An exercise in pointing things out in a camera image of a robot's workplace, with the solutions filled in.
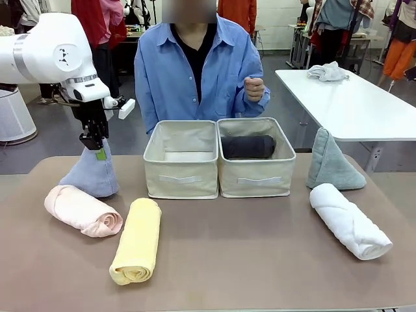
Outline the person left hand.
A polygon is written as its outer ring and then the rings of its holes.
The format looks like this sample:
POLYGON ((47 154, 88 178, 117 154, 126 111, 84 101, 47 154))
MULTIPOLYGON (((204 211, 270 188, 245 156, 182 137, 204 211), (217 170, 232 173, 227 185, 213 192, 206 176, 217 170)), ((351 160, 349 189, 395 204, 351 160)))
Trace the person left hand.
POLYGON ((244 80, 244 89, 248 100, 259 102, 265 93, 265 84, 262 78, 246 77, 244 80))

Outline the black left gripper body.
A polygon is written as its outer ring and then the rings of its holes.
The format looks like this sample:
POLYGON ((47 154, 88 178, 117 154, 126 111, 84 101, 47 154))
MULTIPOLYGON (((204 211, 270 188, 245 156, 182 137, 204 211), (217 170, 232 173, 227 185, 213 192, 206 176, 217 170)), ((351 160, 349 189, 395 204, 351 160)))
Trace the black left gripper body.
POLYGON ((75 119, 81 122, 83 130, 93 129, 93 125, 96 125, 100 132, 109 131, 101 99, 89 102, 70 100, 70 105, 75 119))

